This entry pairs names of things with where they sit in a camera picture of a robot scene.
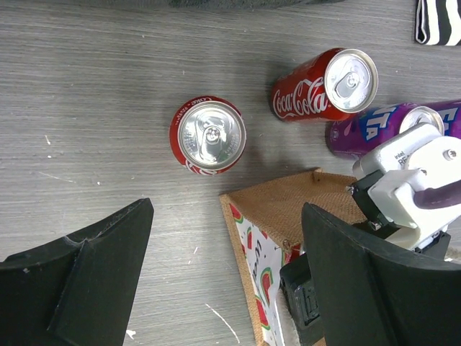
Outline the burlap watermelon canvas bag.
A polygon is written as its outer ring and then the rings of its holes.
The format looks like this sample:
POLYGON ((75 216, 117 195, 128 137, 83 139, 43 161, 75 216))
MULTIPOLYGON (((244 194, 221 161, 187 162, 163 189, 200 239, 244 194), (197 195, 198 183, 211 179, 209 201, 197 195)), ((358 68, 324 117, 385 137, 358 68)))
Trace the burlap watermelon canvas bag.
POLYGON ((313 203, 347 223, 364 215, 346 191, 355 179, 312 169, 220 196, 257 345, 299 345, 280 286, 281 268, 300 256, 301 212, 313 203))

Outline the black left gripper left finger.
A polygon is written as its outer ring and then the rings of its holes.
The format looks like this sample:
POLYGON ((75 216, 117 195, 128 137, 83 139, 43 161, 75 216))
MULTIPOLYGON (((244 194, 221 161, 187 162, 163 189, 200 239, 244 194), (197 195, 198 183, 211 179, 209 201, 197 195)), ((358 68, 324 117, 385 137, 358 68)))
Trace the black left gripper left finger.
POLYGON ((139 199, 1 261, 1 344, 122 345, 153 214, 139 199))

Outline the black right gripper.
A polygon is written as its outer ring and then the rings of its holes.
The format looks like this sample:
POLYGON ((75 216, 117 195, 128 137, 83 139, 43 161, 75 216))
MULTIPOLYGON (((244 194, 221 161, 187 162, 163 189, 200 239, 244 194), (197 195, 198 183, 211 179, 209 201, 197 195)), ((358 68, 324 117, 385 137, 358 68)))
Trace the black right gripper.
POLYGON ((450 236, 407 250, 367 196, 379 172, 339 185, 325 202, 302 199, 305 252, 281 269, 302 345, 451 345, 450 236))

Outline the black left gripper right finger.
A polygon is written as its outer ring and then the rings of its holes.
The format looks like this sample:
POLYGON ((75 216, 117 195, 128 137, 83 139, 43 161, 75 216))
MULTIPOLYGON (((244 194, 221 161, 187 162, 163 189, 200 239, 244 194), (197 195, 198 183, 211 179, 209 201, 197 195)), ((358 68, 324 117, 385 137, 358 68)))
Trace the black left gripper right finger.
POLYGON ((460 265, 306 203, 305 250, 327 345, 459 345, 460 265))

